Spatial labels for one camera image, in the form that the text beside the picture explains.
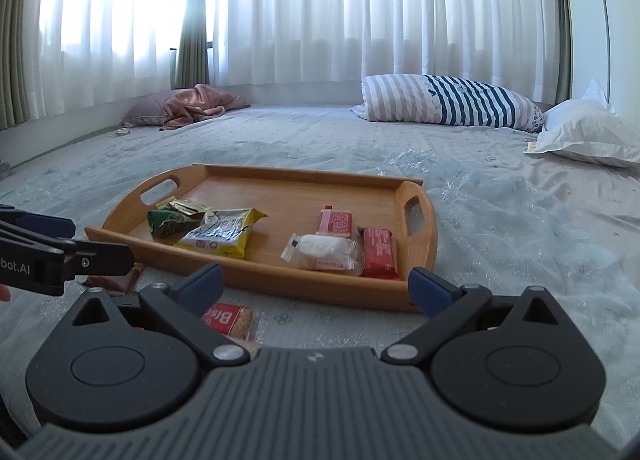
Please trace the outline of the person's left hand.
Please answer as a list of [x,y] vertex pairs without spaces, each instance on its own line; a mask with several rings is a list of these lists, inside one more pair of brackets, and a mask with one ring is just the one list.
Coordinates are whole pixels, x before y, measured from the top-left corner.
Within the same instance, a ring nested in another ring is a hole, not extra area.
[[0,301],[9,302],[10,299],[11,299],[11,292],[9,288],[2,284],[0,286]]

